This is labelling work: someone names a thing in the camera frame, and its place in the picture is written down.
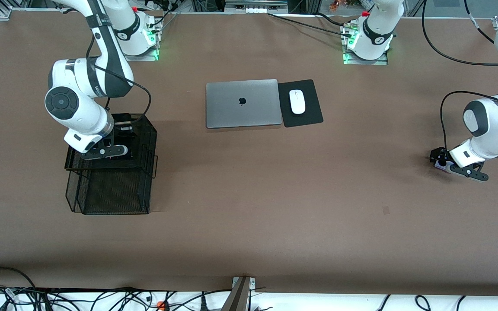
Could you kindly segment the aluminium right arm base plate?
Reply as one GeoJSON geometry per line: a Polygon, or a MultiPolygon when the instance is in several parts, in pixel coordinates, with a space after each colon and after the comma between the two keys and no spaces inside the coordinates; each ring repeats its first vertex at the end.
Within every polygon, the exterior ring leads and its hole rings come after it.
{"type": "Polygon", "coordinates": [[[115,30],[119,45],[128,61],[156,61],[160,53],[161,29],[140,27],[132,34],[115,30]]]}

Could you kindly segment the white computer mouse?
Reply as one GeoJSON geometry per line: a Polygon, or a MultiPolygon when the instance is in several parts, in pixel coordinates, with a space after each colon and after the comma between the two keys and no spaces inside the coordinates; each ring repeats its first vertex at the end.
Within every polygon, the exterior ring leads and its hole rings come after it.
{"type": "Polygon", "coordinates": [[[301,115],[306,112],[306,99],[302,90],[290,90],[289,102],[293,114],[301,115]]]}

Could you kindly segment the white power strip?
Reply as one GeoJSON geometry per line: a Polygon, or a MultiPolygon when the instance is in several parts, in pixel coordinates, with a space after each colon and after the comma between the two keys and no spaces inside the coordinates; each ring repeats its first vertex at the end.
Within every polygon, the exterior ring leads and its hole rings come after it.
{"type": "Polygon", "coordinates": [[[224,12],[233,14],[287,14],[288,4],[288,0],[224,0],[224,12]]]}

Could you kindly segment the silver closed laptop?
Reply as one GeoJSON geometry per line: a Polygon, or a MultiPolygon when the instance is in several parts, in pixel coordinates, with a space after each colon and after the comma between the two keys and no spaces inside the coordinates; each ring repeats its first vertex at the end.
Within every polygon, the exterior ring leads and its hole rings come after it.
{"type": "Polygon", "coordinates": [[[282,124],[276,79],[206,84],[206,128],[282,124]]]}

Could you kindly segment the black slab smartphone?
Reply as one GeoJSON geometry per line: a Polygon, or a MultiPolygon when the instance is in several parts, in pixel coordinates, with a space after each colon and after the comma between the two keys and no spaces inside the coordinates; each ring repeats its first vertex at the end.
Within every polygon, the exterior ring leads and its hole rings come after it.
{"type": "MultiPolygon", "coordinates": [[[[115,121],[128,121],[128,120],[132,120],[131,114],[113,114],[112,116],[113,116],[113,120],[115,120],[115,121]]],[[[131,142],[131,145],[127,147],[128,148],[128,152],[130,152],[130,150],[132,149],[132,143],[133,143],[133,141],[131,142]]]]}

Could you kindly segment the black mesh two-tier tray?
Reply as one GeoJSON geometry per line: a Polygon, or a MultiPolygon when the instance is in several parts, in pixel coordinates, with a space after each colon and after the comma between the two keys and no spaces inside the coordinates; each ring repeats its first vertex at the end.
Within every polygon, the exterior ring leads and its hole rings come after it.
{"type": "Polygon", "coordinates": [[[65,197],[74,213],[84,215],[148,214],[156,177],[157,131],[142,114],[131,114],[136,137],[127,155],[86,161],[69,147],[65,197]]]}

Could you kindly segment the black mouse pad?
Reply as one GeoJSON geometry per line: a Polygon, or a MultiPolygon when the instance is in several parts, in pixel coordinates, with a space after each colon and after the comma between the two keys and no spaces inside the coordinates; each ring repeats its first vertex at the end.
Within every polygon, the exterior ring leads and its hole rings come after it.
{"type": "Polygon", "coordinates": [[[323,122],[323,116],[316,93],[316,86],[312,79],[301,81],[279,83],[279,104],[282,112],[282,120],[285,127],[297,127],[323,122]],[[290,90],[302,90],[306,99],[306,112],[295,115],[291,111],[289,102],[290,90]]]}

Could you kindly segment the aluminium left arm base plate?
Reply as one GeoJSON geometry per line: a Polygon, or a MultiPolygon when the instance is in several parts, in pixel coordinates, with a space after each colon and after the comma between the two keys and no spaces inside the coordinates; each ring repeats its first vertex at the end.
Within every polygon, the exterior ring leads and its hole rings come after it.
{"type": "Polygon", "coordinates": [[[354,64],[354,65],[379,65],[379,66],[387,66],[389,64],[387,51],[389,50],[389,42],[392,40],[393,35],[391,34],[388,38],[377,37],[372,40],[372,43],[381,43],[381,44],[373,44],[374,47],[379,47],[380,45],[384,46],[384,50],[382,55],[374,60],[363,59],[359,57],[354,51],[351,49],[358,39],[361,37],[358,33],[358,25],[356,23],[344,23],[343,26],[340,26],[340,30],[342,34],[350,34],[351,37],[342,36],[342,55],[344,64],[354,64]]]}

